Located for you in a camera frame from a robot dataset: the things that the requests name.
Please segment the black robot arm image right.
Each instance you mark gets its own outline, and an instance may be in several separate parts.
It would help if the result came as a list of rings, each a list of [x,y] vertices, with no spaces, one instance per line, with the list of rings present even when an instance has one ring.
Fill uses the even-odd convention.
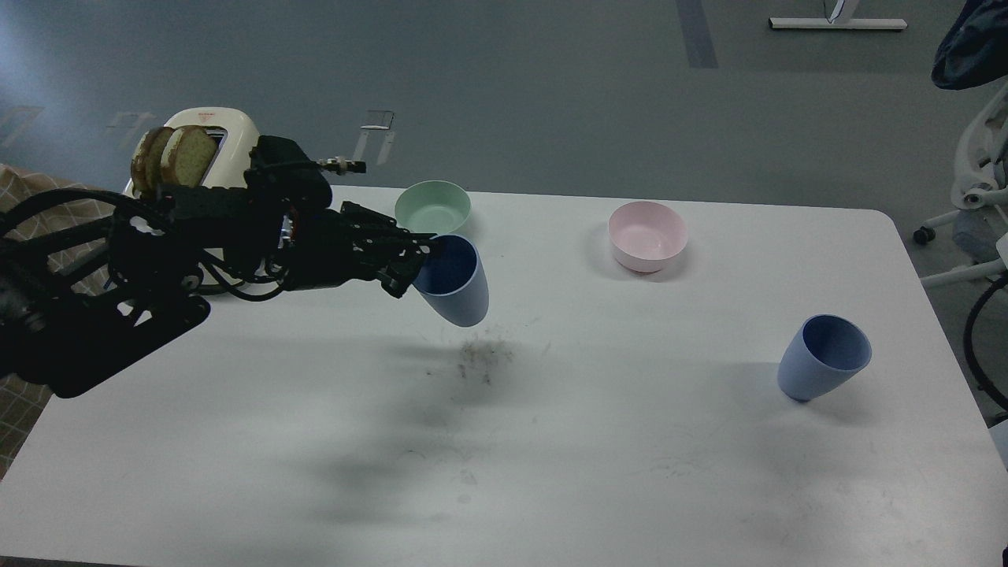
[[[1005,347],[1006,338],[995,330],[992,316],[995,298],[1006,291],[1007,276],[1004,272],[987,284],[979,297],[973,301],[962,327],[962,355],[969,376],[975,381],[976,389],[993,403],[999,420],[1006,419],[1006,370],[997,369],[999,362],[1006,361],[1005,354],[996,354]]]

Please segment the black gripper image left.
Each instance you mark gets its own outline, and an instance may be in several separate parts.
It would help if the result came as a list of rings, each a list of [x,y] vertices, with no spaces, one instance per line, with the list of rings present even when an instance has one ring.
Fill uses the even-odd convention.
[[[394,229],[392,217],[345,201],[339,209],[298,213],[291,243],[275,261],[284,291],[380,281],[391,297],[402,298],[426,259],[439,256],[443,248],[433,233]]]

